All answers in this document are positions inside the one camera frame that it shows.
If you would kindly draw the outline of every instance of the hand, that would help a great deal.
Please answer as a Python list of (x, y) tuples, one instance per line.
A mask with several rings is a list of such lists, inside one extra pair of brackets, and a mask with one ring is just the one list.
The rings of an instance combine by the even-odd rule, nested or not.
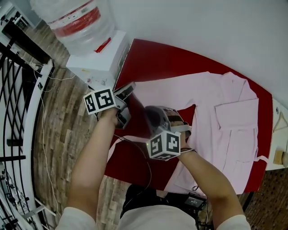
[[(166, 111), (167, 116), (174, 116), (174, 115), (178, 115), (176, 112), (174, 111)], [(182, 121), (172, 121), (171, 122), (171, 126), (179, 126), (179, 125), (184, 125), (184, 123)], [(186, 148), (187, 144), (186, 144), (186, 134), (185, 132), (181, 132), (181, 137), (180, 137), (180, 147), (181, 148)]]
[(109, 122), (112, 122), (114, 125), (117, 125), (118, 123), (118, 119), (116, 117), (117, 112), (118, 112), (118, 109), (116, 108), (110, 108), (110, 109), (104, 110), (99, 120), (108, 120)]

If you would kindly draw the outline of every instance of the forearm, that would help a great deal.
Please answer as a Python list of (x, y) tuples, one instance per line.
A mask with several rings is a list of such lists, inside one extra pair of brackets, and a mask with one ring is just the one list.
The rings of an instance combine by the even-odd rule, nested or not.
[(216, 167), (196, 152), (182, 154), (179, 160), (211, 202), (215, 229), (230, 217), (244, 214), (233, 187)]
[(99, 120), (76, 161), (72, 172), (72, 186), (82, 186), (95, 191), (99, 189), (114, 131), (115, 125), (109, 120)]
[(223, 198), (228, 195), (236, 196), (233, 187), (223, 173), (196, 152), (182, 154), (179, 156), (179, 160), (190, 171), (207, 198)]
[(115, 131), (116, 111), (100, 118), (90, 140), (80, 153), (72, 172), (68, 207), (80, 209), (96, 218), (99, 188), (102, 182), (110, 144)]

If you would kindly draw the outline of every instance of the black cable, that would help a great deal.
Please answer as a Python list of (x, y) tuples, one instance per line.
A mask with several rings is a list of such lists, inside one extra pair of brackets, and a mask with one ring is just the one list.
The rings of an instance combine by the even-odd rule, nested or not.
[[(143, 156), (144, 156), (144, 158), (146, 159), (146, 163), (147, 163), (148, 168), (149, 168), (149, 171), (150, 171), (150, 180), (149, 180), (148, 185), (145, 187), (145, 189), (136, 195), (136, 196), (138, 196), (138, 195), (140, 195), (141, 193), (143, 193), (146, 189), (148, 189), (148, 187), (150, 186), (151, 180), (152, 180), (152, 171), (151, 171), (151, 167), (150, 167), (150, 165), (149, 165), (148, 159), (146, 158), (146, 155), (145, 155), (144, 151), (143, 151), (143, 150), (140, 148), (140, 146), (137, 145), (135, 142), (130, 141), (130, 140), (126, 139), (125, 137), (118, 136), (118, 135), (116, 135), (116, 134), (114, 134), (114, 136), (116, 136), (117, 138), (120, 138), (120, 139), (123, 140), (123, 141), (127, 141), (127, 142), (130, 142), (130, 143), (132, 143), (133, 145), (135, 145), (135, 146), (143, 153)], [(125, 206), (122, 208), (121, 216), (122, 216), (122, 213), (123, 213), (124, 208), (125, 208), (136, 196), (134, 196), (131, 200), (129, 200), (128, 203), (125, 204)]]
[(199, 221), (198, 221), (198, 214), (196, 212), (194, 212), (195, 214), (195, 224), (196, 224), (196, 227), (197, 227), (197, 230), (199, 230)]
[(213, 224), (208, 224), (208, 202), (206, 204), (206, 221), (205, 221), (205, 224), (201, 223), (200, 221), (198, 221), (198, 225), (199, 226), (203, 226), (205, 227), (205, 230), (208, 228), (208, 229), (214, 229), (213, 228)]
[(196, 185), (192, 188), (192, 191), (196, 191), (199, 187)]

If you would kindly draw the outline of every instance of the wood-patterned floor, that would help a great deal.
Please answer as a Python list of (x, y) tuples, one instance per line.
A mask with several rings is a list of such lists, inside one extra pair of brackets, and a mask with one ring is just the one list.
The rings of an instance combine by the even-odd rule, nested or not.
[[(74, 76), (65, 68), (69, 58), (68, 51), (58, 42), (48, 26), (37, 30), (28, 28), (26, 33), (54, 59), (56, 66), (54, 78), (65, 79)], [(67, 201), (72, 167), (88, 141), (96, 120), (94, 116), (88, 116), (85, 111), (82, 97), (89, 92), (89, 89), (77, 77), (64, 81), (50, 80), (47, 91), (49, 92), (44, 96), (44, 147), (61, 213)], [(56, 211), (43, 151), (42, 112), (43, 108), (37, 123), (34, 146), (35, 190), (36, 197), (51, 210)], [(245, 212), (253, 230), (288, 229), (287, 181), (286, 169), (265, 173), (260, 190), (254, 193)], [(117, 227), (128, 186), (128, 183), (104, 177), (97, 216), (99, 229), (113, 230)], [(242, 205), (247, 197), (248, 194), (239, 196)], [(206, 210), (200, 217), (202, 221), (205, 220)]]

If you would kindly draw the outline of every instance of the white cable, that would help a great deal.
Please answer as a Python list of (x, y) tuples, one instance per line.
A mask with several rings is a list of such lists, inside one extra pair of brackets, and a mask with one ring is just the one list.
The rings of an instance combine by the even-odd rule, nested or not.
[(53, 193), (53, 196), (54, 196), (54, 199), (56, 201), (56, 206), (57, 206), (57, 213), (59, 214), (59, 216), (61, 217), (61, 214), (59, 212), (59, 207), (58, 207), (58, 202), (57, 202), (57, 199), (56, 199), (56, 196), (55, 196), (55, 193), (54, 193), (54, 188), (53, 188), (53, 183), (52, 183), (52, 180), (51, 180), (51, 177), (50, 177), (50, 174), (49, 174), (49, 170), (48, 170), (48, 160), (47, 160), (47, 155), (46, 155), (46, 151), (45, 151), (45, 147), (44, 147), (44, 112), (45, 112), (45, 106), (44, 106), (44, 102), (43, 102), (43, 99), (42, 99), (42, 95), (41, 95), (41, 92), (40, 92), (40, 98), (41, 98), (41, 101), (42, 101), (42, 106), (43, 106), (43, 114), (42, 114), (42, 132), (43, 132), (43, 151), (44, 151), (44, 155), (45, 155), (45, 159), (46, 159), (46, 169), (47, 169), (47, 174), (48, 174), (48, 178), (50, 180), (50, 183), (51, 183), (51, 187), (52, 187), (52, 193)]
[(54, 89), (54, 84), (52, 85), (51, 89), (49, 89), (47, 91), (43, 90), (42, 92), (48, 93), (48, 92), (52, 91), (53, 89)]
[(76, 75), (74, 75), (73, 77), (71, 78), (64, 78), (64, 79), (59, 79), (59, 78), (52, 78), (52, 77), (49, 77), (50, 79), (53, 79), (53, 80), (59, 80), (59, 81), (64, 81), (64, 80), (69, 80), (69, 79), (73, 79), (74, 77), (76, 77)]
[(205, 224), (205, 230), (207, 227), (207, 220), (208, 220), (208, 201), (207, 201), (207, 205), (206, 205), (206, 224)]
[(38, 72), (37, 70), (35, 70), (34, 67), (33, 67), (28, 61), (25, 60), (25, 58), (20, 54), (19, 51), (17, 52), (17, 55), (18, 55), (21, 59), (23, 59), (24, 62), (25, 62), (26, 64), (28, 64), (35, 72), (37, 72), (38, 74), (41, 74), (40, 72)]

